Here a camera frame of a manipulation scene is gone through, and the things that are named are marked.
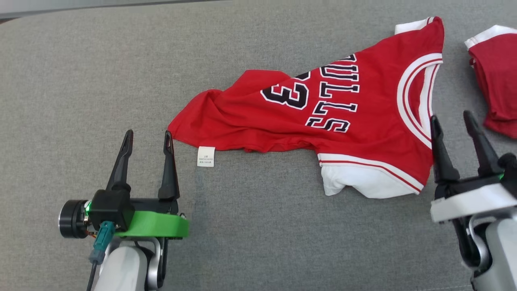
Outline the red Bulls basketball jersey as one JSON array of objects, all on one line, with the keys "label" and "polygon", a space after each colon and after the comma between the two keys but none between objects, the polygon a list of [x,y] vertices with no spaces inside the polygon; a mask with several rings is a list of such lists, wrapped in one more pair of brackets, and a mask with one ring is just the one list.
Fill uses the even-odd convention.
[{"label": "red Bulls basketball jersey", "polygon": [[175,140],[217,151],[312,150],[324,193],[419,194],[432,168],[430,117],[443,62],[440,17],[295,77],[246,70],[226,90],[199,93],[173,118]]}]

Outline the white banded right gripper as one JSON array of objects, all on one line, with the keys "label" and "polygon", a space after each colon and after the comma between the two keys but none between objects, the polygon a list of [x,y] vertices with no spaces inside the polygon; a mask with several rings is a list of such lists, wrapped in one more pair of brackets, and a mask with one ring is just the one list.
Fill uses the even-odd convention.
[{"label": "white banded right gripper", "polygon": [[435,223],[517,206],[517,194],[507,190],[501,183],[504,170],[498,165],[499,157],[482,127],[471,111],[465,110],[463,118],[476,150],[479,163],[477,173],[480,177],[460,179],[443,142],[443,130],[438,117],[433,115],[430,118],[436,183],[430,215]]}]

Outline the red Bulls basketball shorts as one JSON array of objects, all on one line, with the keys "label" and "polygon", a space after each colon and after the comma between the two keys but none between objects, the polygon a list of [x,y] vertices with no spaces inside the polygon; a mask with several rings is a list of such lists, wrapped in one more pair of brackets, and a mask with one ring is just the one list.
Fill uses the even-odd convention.
[{"label": "red Bulls basketball shorts", "polygon": [[488,105],[484,126],[517,139],[517,28],[494,25],[464,44]]}]

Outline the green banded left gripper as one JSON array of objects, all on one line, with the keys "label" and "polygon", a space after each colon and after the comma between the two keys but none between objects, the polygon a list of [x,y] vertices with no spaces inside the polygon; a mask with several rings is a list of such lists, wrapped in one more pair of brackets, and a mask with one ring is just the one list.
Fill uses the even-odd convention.
[{"label": "green banded left gripper", "polygon": [[[133,130],[127,130],[106,190],[131,191],[131,186],[127,184],[127,174],[128,161],[133,149],[133,138]],[[135,207],[131,225],[125,232],[116,230],[115,236],[168,239],[181,239],[188,236],[189,221],[185,217],[177,215],[177,203],[172,201],[180,197],[180,191],[173,138],[169,131],[166,131],[165,134],[163,153],[166,159],[163,166],[161,187],[158,190],[160,200],[151,198],[131,199],[131,203]],[[97,230],[92,226],[91,219],[85,219],[89,213],[90,203],[89,200],[69,200],[63,205],[59,214],[59,231],[64,238],[83,239],[87,236],[96,236]]]}]

